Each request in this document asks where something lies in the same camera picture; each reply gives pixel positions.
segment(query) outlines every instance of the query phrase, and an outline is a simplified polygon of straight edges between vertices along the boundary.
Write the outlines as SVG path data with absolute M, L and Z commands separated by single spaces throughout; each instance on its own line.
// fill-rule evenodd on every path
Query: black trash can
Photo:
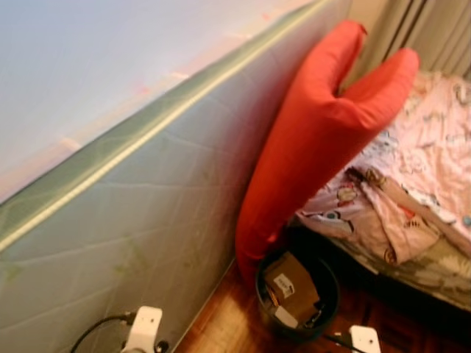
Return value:
M 340 291 L 335 275 L 322 259 L 303 249 L 289 249 L 289 251 L 311 275 L 311 279 L 316 286 L 317 293 L 319 294 L 320 301 L 323 304 L 322 313 L 316 320 L 314 327 L 312 329 L 293 329 L 291 327 L 287 327 L 280 320 L 274 317 L 263 304 L 264 299 L 268 296 L 263 272 L 271 263 L 278 260 L 286 250 L 274 252 L 263 259 L 258 268 L 255 287 L 257 288 L 258 306 L 261 312 L 262 322 L 276 334 L 285 336 L 295 342 L 302 343 L 315 340 L 327 329 L 330 322 L 337 314 L 340 301 Z

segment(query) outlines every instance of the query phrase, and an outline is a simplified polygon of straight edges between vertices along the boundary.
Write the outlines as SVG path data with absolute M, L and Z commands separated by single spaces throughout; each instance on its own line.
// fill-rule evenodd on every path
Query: blanket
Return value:
M 471 84 L 419 73 L 394 122 L 297 215 L 391 264 L 440 237 L 471 257 Z

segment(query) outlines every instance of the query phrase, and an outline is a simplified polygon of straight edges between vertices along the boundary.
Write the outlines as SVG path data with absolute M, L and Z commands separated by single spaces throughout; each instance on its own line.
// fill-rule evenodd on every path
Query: bedding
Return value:
M 468 310 L 470 97 L 461 78 L 418 74 L 396 120 L 297 213 L 366 267 Z

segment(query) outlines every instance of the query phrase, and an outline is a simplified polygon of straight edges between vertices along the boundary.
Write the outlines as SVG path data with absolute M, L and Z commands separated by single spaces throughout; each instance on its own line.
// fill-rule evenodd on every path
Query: pillow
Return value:
M 391 122 L 408 96 L 419 65 L 409 49 L 334 96 L 363 39 L 360 24 L 340 23 L 305 59 L 285 97 L 238 220 L 237 261 L 251 288 L 285 222 Z

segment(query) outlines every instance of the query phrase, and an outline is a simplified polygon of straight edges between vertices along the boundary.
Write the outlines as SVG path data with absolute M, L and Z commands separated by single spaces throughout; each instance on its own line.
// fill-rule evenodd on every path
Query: cardboard box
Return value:
M 286 252 L 272 263 L 264 271 L 264 278 L 275 292 L 280 306 L 300 324 L 318 312 L 314 307 L 319 301 L 316 286 L 309 272 L 292 253 Z

